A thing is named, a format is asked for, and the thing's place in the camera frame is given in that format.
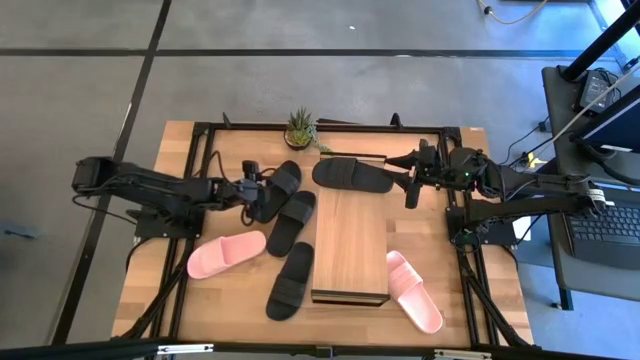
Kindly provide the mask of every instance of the succulent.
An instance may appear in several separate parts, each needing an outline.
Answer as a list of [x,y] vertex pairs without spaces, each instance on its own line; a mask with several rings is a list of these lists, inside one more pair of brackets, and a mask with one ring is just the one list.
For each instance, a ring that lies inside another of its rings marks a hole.
[[289,113],[287,140],[293,145],[306,145],[309,141],[313,141],[320,151],[331,151],[329,147],[320,143],[316,125],[311,120],[311,113],[307,113],[305,107],[300,107],[295,115]]
[[307,109],[304,107],[299,108],[294,116],[289,113],[289,123],[287,124],[287,130],[289,131],[307,131],[309,127],[314,126],[311,121],[311,113],[307,114]]

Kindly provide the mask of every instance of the wire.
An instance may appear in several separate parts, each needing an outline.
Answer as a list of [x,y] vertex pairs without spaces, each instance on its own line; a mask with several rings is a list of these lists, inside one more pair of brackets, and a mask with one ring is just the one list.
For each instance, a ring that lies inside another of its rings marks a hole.
[[82,204],[82,203],[78,202],[78,200],[77,200],[78,198],[85,197],[85,196],[86,195],[76,195],[76,196],[71,198],[71,201],[74,204],[76,204],[76,205],[78,205],[78,206],[80,206],[82,208],[93,210],[93,211],[97,211],[97,212],[101,212],[101,213],[104,213],[104,214],[107,214],[107,215],[111,215],[111,216],[113,216],[115,218],[118,218],[120,220],[124,220],[124,221],[126,221],[126,222],[128,222],[128,223],[130,223],[132,225],[138,225],[135,221],[129,220],[129,219],[127,219],[126,217],[124,217],[122,215],[114,214],[114,213],[109,212],[107,210],[98,209],[95,206],[90,206],[90,205],[86,205],[86,204]]
[[131,250],[129,250],[129,254],[127,254],[127,262],[125,263],[125,272],[129,270],[129,263],[131,262],[131,256],[133,256],[133,253],[136,251],[137,248],[139,248],[142,244],[146,243],[147,241],[151,240],[151,238],[142,238],[140,239],[140,241],[135,244]]
[[511,143],[511,145],[509,145],[509,148],[507,149],[507,158],[506,158],[503,162],[501,162],[500,164],[498,164],[498,165],[504,165],[504,164],[506,164],[506,163],[507,163],[507,161],[509,161],[509,157],[510,157],[510,155],[511,155],[511,148],[513,147],[513,145],[515,145],[515,144],[519,143],[520,141],[522,141],[522,140],[526,139],[529,135],[533,134],[537,129],[538,129],[537,127],[533,128],[531,131],[529,131],[529,132],[527,133],[527,135],[525,135],[525,136],[521,137],[520,139],[518,139],[518,140],[516,140],[516,141],[512,142],[512,143]]
[[[613,83],[615,83],[619,79],[618,75],[612,73],[611,71],[609,71],[609,70],[607,70],[607,69],[605,69],[603,67],[596,68],[596,69],[594,69],[594,71],[598,72],[598,74],[600,74],[600,76],[602,77],[602,80],[604,80],[607,83],[607,85],[609,85],[609,86],[612,86]],[[618,94],[618,100],[620,100],[620,98],[622,98],[622,91],[620,91],[620,89],[616,88],[615,92],[616,92],[616,94]]]
[[519,270],[518,258],[516,258],[516,254],[514,254],[513,251],[511,251],[511,249],[507,245],[502,245],[502,248],[507,252],[507,254],[509,254],[513,258],[513,261],[516,263],[516,270]]
[[[228,183],[231,183],[231,181],[229,181],[229,179],[227,179],[227,177],[224,175],[224,170],[222,169],[222,155],[220,155],[220,151],[216,150],[214,152],[211,153],[211,156],[209,156],[209,160],[207,161],[207,163],[210,163],[211,160],[213,160],[213,158],[218,155],[218,166],[220,167],[220,174],[222,174],[222,178],[225,179],[225,181],[227,181]],[[193,177],[197,177],[198,175],[200,175],[200,173],[202,173],[202,168],[200,168],[200,170],[196,171],[195,174],[193,174]]]
[[542,9],[543,6],[545,6],[547,4],[549,0],[543,0],[540,5],[536,6],[535,9],[531,10],[528,14],[526,14],[525,16],[517,19],[517,20],[513,20],[513,21],[504,21],[502,19],[500,19],[498,16],[496,16],[496,14],[493,13],[493,9],[491,8],[491,6],[487,6],[487,4],[484,3],[484,1],[482,0],[478,0],[478,3],[480,4],[480,6],[483,7],[483,11],[485,14],[490,15],[492,18],[494,18],[497,22],[499,22],[500,24],[503,25],[513,25],[516,23],[519,23],[520,21],[533,16],[535,13],[537,13],[540,9]]
[[519,245],[524,240],[524,238],[527,236],[527,233],[531,231],[531,228],[533,227],[533,225],[535,225],[536,222],[538,222],[538,220],[540,220],[541,217],[542,215],[536,216],[536,218],[531,222],[531,224],[529,224],[529,227],[527,228],[527,230],[524,231],[524,234],[522,235],[522,237],[516,241],[516,245]]
[[527,182],[525,182],[524,184],[520,185],[517,189],[515,189],[511,195],[507,196],[507,198],[505,199],[505,201],[509,201],[511,199],[513,199],[514,196],[516,196],[520,191],[522,191],[522,189],[524,189],[525,187],[527,187],[527,185],[533,184],[534,182],[536,182],[537,179],[531,179]]
[[[580,117],[587,112],[587,110],[589,110],[590,108],[593,107],[593,105],[597,104],[603,97],[607,96],[608,93],[610,93],[611,91],[613,91],[614,89],[617,89],[618,86],[623,83],[625,80],[627,80],[629,77],[631,77],[636,71],[638,71],[638,69],[640,69],[640,66],[636,66],[633,69],[631,69],[631,71],[629,71],[627,74],[625,74],[623,77],[621,77],[620,79],[616,80],[615,83],[613,83],[613,85],[609,86],[607,88],[607,90],[605,90],[602,94],[598,95],[598,97],[596,97],[595,99],[593,99],[592,102],[589,103],[589,105],[585,106],[584,109],[580,110],[580,112],[578,114],[576,114],[576,116],[571,119],[571,121],[569,121],[569,123],[567,123],[567,125],[565,125],[562,130],[560,130],[556,136],[554,136],[553,138],[551,138],[551,143],[547,144],[547,146],[545,146],[544,148],[542,148],[542,150],[540,150],[540,154],[544,153],[551,145],[553,145],[553,143],[555,143],[556,141],[558,141],[558,139],[560,138],[560,136],[562,136],[570,127],[571,125],[573,125],[573,123],[575,123],[576,121],[578,121],[578,119],[580,119]],[[527,167],[529,167],[529,165],[531,165],[531,163],[533,162],[534,159],[532,159],[528,164]]]

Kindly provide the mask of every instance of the wooden box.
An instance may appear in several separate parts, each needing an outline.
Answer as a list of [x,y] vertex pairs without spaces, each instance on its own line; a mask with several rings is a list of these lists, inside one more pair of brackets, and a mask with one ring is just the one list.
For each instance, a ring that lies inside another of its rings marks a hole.
[[[380,158],[366,160],[383,166]],[[385,194],[319,188],[313,302],[380,306],[389,299],[384,199]]]

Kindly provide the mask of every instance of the pink slide sandal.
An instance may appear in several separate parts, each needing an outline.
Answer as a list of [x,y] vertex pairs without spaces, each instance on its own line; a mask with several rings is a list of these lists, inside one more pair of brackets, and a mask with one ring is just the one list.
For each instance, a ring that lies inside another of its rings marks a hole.
[[260,255],[267,239],[260,231],[249,231],[230,237],[211,240],[189,257],[187,272],[194,279],[204,279],[218,274],[245,260]]
[[442,315],[427,291],[422,278],[397,251],[387,254],[389,293],[420,331],[433,334],[442,327]]

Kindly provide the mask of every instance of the slide sandal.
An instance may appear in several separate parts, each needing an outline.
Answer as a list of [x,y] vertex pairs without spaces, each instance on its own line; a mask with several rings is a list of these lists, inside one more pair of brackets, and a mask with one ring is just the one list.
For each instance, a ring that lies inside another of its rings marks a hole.
[[386,193],[393,179],[381,167],[359,162],[356,158],[335,157],[320,160],[311,174],[316,184],[332,189]]
[[278,210],[289,200],[300,187],[302,172],[298,164],[285,161],[267,179],[267,203],[253,217],[263,224],[271,221]]
[[299,191],[287,201],[278,213],[278,220],[267,240],[267,251],[277,257],[289,253],[298,234],[313,215],[316,196],[309,191]]
[[267,301],[267,316],[270,319],[286,320],[298,311],[312,264],[313,247],[303,242],[293,245]]
[[260,255],[266,242],[264,234],[260,231],[221,236],[201,245],[189,256],[187,273],[194,279],[213,276]]
[[442,327],[442,315],[427,291],[422,278],[397,251],[387,254],[389,293],[400,304],[420,331],[433,334]]

